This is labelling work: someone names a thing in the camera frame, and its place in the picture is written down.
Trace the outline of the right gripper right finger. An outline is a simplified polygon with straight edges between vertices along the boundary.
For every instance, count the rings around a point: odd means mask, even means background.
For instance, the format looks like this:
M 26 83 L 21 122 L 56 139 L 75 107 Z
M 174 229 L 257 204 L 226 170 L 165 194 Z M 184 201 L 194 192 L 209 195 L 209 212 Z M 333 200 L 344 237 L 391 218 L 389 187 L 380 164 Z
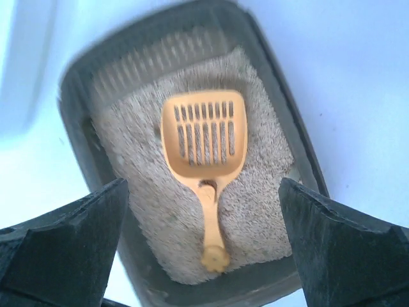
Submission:
M 281 210 L 308 306 L 408 306 L 408 229 L 284 178 Z

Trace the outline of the dark grey litter box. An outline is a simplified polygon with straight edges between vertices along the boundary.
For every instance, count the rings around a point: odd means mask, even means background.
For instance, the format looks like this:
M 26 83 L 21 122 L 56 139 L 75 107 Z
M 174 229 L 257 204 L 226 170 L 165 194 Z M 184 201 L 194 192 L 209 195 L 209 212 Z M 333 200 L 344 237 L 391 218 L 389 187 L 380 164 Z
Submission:
M 60 111 L 85 181 L 122 177 L 118 251 L 143 306 L 262 306 L 301 287 L 278 188 L 327 187 L 254 19 L 189 1 L 67 68 Z

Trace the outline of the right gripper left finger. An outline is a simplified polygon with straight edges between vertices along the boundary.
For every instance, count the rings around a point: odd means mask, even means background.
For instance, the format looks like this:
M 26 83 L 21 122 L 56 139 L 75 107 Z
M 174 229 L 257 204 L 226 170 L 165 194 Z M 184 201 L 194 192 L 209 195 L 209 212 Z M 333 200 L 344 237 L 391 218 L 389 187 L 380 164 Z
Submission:
M 1 306 L 103 306 L 127 206 L 116 179 L 1 229 Z

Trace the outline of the white plastic tray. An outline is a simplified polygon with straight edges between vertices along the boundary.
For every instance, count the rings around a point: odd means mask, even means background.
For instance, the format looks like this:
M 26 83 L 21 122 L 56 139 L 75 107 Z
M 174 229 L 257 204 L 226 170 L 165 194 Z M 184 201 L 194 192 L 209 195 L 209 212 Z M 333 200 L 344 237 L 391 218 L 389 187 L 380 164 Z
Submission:
M 28 130 L 35 115 L 56 1 L 14 1 L 1 67 L 1 138 Z

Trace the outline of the yellow litter scoop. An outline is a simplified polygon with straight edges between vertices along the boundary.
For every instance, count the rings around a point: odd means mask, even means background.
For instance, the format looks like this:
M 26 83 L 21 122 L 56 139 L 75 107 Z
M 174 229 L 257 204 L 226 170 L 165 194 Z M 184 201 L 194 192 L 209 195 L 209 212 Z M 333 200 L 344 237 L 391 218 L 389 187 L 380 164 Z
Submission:
M 247 154 L 245 102 L 236 90 L 181 93 L 162 106 L 161 140 L 173 177 L 199 199 L 204 221 L 201 263 L 222 273 L 230 263 L 218 202 L 241 172 Z

